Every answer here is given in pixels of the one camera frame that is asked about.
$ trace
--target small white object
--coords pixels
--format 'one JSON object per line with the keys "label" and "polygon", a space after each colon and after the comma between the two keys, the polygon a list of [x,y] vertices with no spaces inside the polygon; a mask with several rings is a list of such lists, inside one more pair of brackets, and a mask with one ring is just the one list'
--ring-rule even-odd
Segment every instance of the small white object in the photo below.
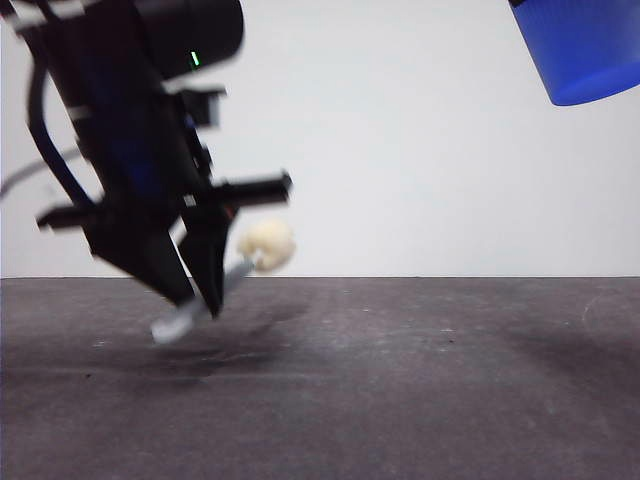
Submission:
{"label": "small white object", "polygon": [[266,220],[247,231],[238,243],[238,251],[245,258],[252,257],[256,271],[270,272],[283,266],[295,252],[293,232],[282,220]]}

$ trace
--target black cable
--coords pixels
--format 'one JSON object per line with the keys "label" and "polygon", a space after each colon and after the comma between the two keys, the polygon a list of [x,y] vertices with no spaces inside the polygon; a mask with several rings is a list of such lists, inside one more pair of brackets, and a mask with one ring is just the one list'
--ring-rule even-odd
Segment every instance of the black cable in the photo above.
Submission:
{"label": "black cable", "polygon": [[[69,150],[63,150],[60,152],[62,158],[64,158],[65,162],[70,162],[75,160],[76,158],[80,158],[80,150],[78,148],[70,148]],[[13,190],[13,187],[18,185],[21,182],[24,182],[32,175],[38,173],[41,170],[46,170],[47,164],[42,160],[42,158],[38,160],[34,160],[29,162],[26,166],[22,167],[15,173],[9,175],[2,185],[0,185],[0,200],[3,200],[9,194],[9,191]]]}
{"label": "black cable", "polygon": [[69,167],[51,141],[47,125],[44,121],[43,97],[47,69],[42,62],[36,60],[33,65],[31,85],[29,86],[28,116],[29,131],[38,147],[42,158],[49,166],[60,185],[75,205],[93,205],[93,202],[82,189]]}

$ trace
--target light blue object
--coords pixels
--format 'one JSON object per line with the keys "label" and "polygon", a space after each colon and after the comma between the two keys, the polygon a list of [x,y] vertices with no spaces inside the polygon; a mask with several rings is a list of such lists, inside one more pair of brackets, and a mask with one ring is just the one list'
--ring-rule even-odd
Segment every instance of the light blue object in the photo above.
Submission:
{"label": "light blue object", "polygon": [[513,12],[554,104],[640,84],[640,0],[525,0]]}

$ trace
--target blue plastic cup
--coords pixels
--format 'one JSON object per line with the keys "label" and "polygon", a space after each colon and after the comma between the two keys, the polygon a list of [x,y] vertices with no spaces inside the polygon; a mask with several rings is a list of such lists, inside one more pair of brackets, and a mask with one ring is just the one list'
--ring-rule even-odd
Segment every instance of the blue plastic cup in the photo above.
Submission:
{"label": "blue plastic cup", "polygon": [[512,8],[554,104],[640,84],[640,0],[524,0]]}

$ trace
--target white backdrop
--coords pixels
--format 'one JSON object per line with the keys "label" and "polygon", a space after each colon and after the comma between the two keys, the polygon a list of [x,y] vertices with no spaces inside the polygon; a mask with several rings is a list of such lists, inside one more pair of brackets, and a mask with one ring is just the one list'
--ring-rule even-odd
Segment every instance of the white backdrop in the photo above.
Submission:
{"label": "white backdrop", "polygon": [[[245,0],[205,131],[227,178],[287,168],[291,276],[599,276],[640,273],[640,88],[553,107],[506,0]],[[2,32],[2,170],[36,156],[24,123],[29,58]],[[59,147],[73,135],[53,89]],[[82,161],[73,170],[90,190]],[[48,173],[2,204],[2,275],[120,275],[79,232],[34,217],[65,197]]]}

